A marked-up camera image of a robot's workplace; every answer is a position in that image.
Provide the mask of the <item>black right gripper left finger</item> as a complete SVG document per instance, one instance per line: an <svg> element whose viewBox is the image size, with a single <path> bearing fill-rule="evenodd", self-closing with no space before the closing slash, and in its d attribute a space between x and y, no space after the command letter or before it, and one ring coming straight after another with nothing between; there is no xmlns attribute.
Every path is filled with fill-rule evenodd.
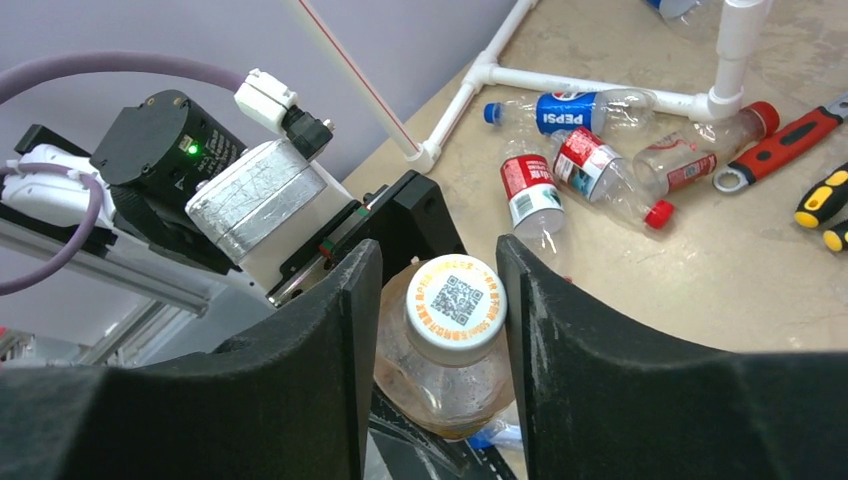
<svg viewBox="0 0 848 480"><path fill-rule="evenodd" d="M359 479L383 261L324 280L214 351L1 374L5 479Z"/></svg>

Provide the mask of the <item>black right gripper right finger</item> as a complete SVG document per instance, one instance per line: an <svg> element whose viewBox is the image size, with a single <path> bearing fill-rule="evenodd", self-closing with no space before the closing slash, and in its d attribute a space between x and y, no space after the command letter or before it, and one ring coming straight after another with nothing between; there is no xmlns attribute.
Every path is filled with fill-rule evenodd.
<svg viewBox="0 0 848 480"><path fill-rule="evenodd" d="M847 357L731 353L673 337L499 237L532 479L843 479Z"/></svg>

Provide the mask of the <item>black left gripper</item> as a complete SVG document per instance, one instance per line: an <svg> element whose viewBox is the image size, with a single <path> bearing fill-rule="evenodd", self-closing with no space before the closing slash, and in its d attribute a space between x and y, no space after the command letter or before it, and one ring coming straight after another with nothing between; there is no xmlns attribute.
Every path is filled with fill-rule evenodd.
<svg viewBox="0 0 848 480"><path fill-rule="evenodd" d="M268 292L268 301L279 308L304 293L365 239L380 244L384 282L415 258L465 252L438 183L409 170L394 184L349 201L282 262L282 278Z"/></svg>

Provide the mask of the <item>gold red label bottle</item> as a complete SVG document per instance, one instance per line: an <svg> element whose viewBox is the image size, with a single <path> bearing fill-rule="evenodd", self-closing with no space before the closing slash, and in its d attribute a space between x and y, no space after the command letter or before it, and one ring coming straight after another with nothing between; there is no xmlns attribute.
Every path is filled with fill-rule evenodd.
<svg viewBox="0 0 848 480"><path fill-rule="evenodd" d="M376 385L422 428L473 436L514 400L507 310L502 281L479 259L409 264L381 291Z"/></svg>

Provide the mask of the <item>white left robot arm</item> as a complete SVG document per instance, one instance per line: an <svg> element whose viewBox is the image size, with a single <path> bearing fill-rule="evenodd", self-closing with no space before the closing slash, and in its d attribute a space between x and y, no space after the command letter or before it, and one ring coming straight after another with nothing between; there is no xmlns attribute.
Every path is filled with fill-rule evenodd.
<svg viewBox="0 0 848 480"><path fill-rule="evenodd" d="M74 255L154 269L193 306L207 279L281 306L373 239L390 278L464 246L438 185L408 172L354 198L317 161L330 122L286 104L274 139L248 147L199 104L165 90L123 109L93 152L32 125L1 165L1 220Z"/></svg>

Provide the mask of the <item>clear bottle blue white cap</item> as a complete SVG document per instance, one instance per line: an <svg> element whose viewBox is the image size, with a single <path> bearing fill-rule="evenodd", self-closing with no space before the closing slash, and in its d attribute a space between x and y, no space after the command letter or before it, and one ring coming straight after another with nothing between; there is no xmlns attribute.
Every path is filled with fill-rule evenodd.
<svg viewBox="0 0 848 480"><path fill-rule="evenodd" d="M524 445L517 403L513 401L507 408L498 413L480 431L468 439L468 444L475 449L497 447L522 452Z"/></svg>

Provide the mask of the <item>red label bottle near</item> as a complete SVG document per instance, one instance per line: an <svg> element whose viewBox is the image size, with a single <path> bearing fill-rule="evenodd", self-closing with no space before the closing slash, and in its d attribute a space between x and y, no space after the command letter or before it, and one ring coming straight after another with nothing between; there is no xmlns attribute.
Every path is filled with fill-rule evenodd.
<svg viewBox="0 0 848 480"><path fill-rule="evenodd" d="M546 158L539 154L508 158L500 176L513 234L543 260L555 260L566 217Z"/></svg>

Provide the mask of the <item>red label bottle middle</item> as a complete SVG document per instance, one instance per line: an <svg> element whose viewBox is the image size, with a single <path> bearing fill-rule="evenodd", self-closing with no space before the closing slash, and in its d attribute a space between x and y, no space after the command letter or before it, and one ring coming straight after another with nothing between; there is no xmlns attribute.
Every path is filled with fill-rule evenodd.
<svg viewBox="0 0 848 480"><path fill-rule="evenodd" d="M662 230L675 206L650 193L630 162L585 127L550 135L555 181L608 217L635 229Z"/></svg>

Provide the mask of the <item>Pepsi bottle by pipe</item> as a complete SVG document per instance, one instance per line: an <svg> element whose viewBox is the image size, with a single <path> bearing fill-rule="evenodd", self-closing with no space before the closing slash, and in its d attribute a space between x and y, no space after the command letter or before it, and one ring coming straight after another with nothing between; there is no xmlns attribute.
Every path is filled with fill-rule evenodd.
<svg viewBox="0 0 848 480"><path fill-rule="evenodd" d="M633 139L655 126L657 96L641 89L545 92L490 102L483 120L497 127L550 136L584 127L602 139Z"/></svg>

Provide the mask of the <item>clear bottle red open cap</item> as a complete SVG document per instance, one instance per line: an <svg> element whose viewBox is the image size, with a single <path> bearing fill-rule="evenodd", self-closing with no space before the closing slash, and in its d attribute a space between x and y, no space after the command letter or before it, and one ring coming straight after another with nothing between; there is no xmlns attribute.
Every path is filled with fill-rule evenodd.
<svg viewBox="0 0 848 480"><path fill-rule="evenodd" d="M773 134L776 108L757 101L725 119L694 122L655 141L632 160L640 184L660 199L728 164L746 146Z"/></svg>

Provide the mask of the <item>yellow black screwdriver right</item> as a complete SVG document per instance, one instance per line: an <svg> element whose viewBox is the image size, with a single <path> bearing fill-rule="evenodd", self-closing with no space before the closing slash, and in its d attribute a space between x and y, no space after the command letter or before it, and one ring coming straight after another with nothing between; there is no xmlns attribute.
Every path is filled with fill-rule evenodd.
<svg viewBox="0 0 848 480"><path fill-rule="evenodd" d="M848 243L848 220L829 227L822 233L825 246L832 252L846 252Z"/></svg>

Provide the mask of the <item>yellow black screwdriver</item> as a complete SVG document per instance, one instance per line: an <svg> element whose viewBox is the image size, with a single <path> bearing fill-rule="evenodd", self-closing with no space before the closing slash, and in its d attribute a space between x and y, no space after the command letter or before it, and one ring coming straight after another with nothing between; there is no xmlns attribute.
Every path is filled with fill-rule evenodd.
<svg viewBox="0 0 848 480"><path fill-rule="evenodd" d="M848 220L829 227L822 233L825 246L832 252L846 252L848 243Z"/></svg>
<svg viewBox="0 0 848 480"><path fill-rule="evenodd" d="M843 163L801 198L794 220L804 228L816 228L831 220L846 205L847 163Z"/></svg>

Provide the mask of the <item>yellow black screwdriver left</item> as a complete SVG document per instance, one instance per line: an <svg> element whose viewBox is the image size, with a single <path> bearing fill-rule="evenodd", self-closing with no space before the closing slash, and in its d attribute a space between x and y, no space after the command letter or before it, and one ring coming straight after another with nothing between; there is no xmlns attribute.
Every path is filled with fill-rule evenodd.
<svg viewBox="0 0 848 480"><path fill-rule="evenodd" d="M846 205L847 163L843 163L801 198L794 220L804 228L816 228L831 220Z"/></svg>

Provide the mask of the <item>Pepsi bottle far corner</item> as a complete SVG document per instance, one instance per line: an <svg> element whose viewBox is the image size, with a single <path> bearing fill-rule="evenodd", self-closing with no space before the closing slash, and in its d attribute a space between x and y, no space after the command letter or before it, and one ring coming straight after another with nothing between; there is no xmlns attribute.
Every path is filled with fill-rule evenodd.
<svg viewBox="0 0 848 480"><path fill-rule="evenodd" d="M709 4L709 1L646 0L645 3L663 20L683 20L687 15L691 16L696 11L703 10Z"/></svg>

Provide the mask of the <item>red handled adjustable wrench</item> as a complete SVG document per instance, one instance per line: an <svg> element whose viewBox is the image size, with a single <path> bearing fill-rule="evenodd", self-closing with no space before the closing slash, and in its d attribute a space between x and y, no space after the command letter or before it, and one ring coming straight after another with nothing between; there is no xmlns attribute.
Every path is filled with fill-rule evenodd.
<svg viewBox="0 0 848 480"><path fill-rule="evenodd" d="M761 140L713 176L723 194L736 194L811 150L847 119L847 93L817 106Z"/></svg>

